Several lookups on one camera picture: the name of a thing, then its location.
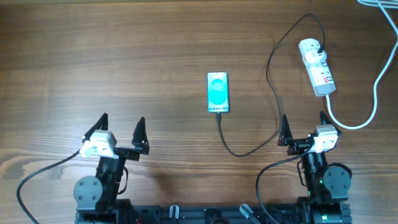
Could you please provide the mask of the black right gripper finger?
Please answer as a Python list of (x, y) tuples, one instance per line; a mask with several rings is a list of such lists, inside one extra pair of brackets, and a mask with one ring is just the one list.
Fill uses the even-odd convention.
[(280, 141), (292, 141), (293, 140), (289, 122), (288, 122), (287, 116), (285, 114), (282, 116), (279, 140)]
[(322, 125), (327, 125), (327, 124), (332, 125), (336, 129), (337, 135), (341, 136), (341, 131), (330, 121), (329, 117), (326, 115), (324, 111), (320, 112), (320, 122)]

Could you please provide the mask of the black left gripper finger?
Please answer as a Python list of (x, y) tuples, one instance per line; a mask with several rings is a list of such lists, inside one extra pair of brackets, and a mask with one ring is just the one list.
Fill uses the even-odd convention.
[(134, 146), (134, 150), (140, 154), (148, 155), (149, 142), (146, 133), (146, 120), (144, 117), (140, 118), (132, 136), (131, 144)]
[(96, 130), (108, 130), (108, 114), (103, 113), (100, 119), (83, 135), (82, 140), (89, 140)]

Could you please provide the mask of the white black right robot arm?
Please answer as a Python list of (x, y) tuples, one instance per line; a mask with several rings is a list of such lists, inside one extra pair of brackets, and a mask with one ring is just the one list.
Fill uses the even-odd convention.
[(345, 201), (351, 187), (353, 173), (341, 163), (326, 161), (326, 153), (336, 147), (341, 131), (320, 112), (321, 124), (313, 133), (294, 139), (286, 115), (282, 116), (279, 146), (287, 146), (287, 154), (299, 156), (297, 169), (301, 184), (308, 196), (296, 202), (300, 223), (352, 223), (351, 210)]

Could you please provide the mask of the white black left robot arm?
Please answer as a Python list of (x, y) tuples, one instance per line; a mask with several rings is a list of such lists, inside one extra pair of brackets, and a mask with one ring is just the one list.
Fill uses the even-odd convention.
[(82, 157), (98, 156), (94, 176), (81, 178), (75, 184), (73, 196), (77, 202), (76, 223), (141, 223), (142, 219), (129, 199), (118, 199), (127, 187), (120, 189), (122, 177), (128, 175), (127, 160), (138, 161), (148, 155), (149, 142), (146, 121), (141, 118), (132, 135), (132, 147), (117, 145), (114, 134), (108, 130), (108, 114), (83, 135)]

